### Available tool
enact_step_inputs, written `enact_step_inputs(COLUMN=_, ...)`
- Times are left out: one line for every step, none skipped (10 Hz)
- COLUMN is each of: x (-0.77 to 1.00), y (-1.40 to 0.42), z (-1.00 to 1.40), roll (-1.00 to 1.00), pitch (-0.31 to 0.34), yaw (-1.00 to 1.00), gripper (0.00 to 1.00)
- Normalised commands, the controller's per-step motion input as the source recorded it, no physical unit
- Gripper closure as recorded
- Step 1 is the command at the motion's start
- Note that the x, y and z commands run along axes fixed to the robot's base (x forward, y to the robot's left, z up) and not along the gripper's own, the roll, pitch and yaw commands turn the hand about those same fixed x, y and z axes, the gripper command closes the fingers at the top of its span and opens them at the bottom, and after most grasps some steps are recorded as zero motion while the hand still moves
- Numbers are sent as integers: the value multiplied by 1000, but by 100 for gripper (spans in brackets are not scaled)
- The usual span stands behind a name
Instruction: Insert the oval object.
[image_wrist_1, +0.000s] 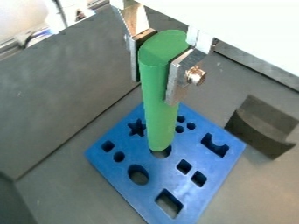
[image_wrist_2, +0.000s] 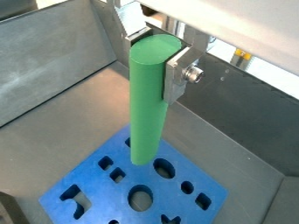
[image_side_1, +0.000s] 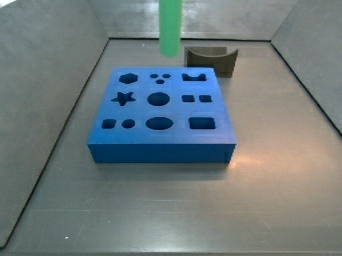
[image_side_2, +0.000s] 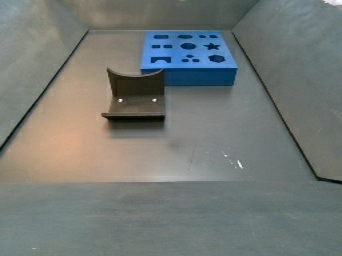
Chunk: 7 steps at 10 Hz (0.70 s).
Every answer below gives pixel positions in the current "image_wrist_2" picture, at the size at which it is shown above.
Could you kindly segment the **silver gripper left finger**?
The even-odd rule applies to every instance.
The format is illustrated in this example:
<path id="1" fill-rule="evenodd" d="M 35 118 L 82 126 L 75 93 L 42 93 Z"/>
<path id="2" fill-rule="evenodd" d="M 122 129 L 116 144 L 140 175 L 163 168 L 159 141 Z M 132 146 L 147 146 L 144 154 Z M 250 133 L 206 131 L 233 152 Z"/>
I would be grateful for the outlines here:
<path id="1" fill-rule="evenodd" d="M 112 22 L 111 41 L 119 62 L 128 66 L 128 52 L 134 40 L 148 30 L 142 5 L 136 0 L 107 0 Z"/>

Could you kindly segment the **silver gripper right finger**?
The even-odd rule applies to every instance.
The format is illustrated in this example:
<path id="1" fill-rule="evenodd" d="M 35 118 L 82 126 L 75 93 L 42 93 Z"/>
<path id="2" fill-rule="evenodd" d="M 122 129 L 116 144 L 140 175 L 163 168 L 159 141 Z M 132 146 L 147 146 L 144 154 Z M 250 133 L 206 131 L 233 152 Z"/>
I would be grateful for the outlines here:
<path id="1" fill-rule="evenodd" d="M 202 80 L 203 71 L 196 61 L 207 52 L 211 36 L 191 26 L 184 26 L 182 50 L 166 63 L 163 100 L 171 105 L 183 95 L 187 83 Z"/>

